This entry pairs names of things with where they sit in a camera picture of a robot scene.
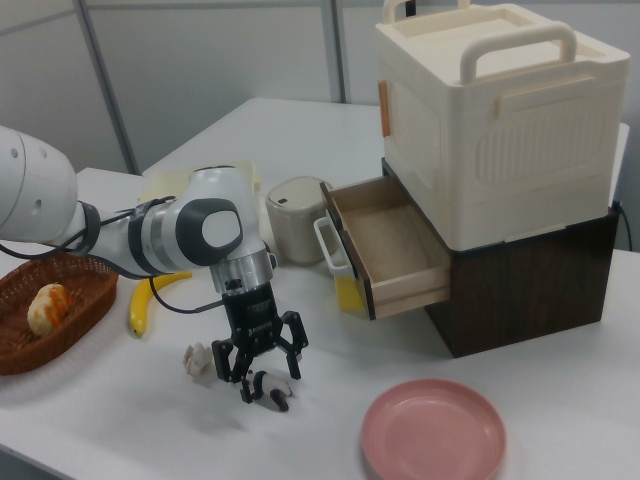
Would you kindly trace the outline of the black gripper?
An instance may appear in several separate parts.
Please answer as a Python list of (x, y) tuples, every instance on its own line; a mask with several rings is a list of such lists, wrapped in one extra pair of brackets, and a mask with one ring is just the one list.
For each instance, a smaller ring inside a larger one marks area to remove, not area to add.
[[(298, 312), (286, 311), (279, 319), (270, 283), (256, 289), (223, 297), (231, 328), (231, 339), (216, 340), (211, 344), (216, 373), (219, 379), (240, 384), (242, 400), (253, 402), (247, 379), (252, 360), (278, 346), (286, 353), (289, 375), (301, 379), (299, 361), (302, 350), (309, 345), (306, 331)], [(291, 339), (282, 336), (287, 327)], [(236, 348), (234, 364), (230, 355)]]

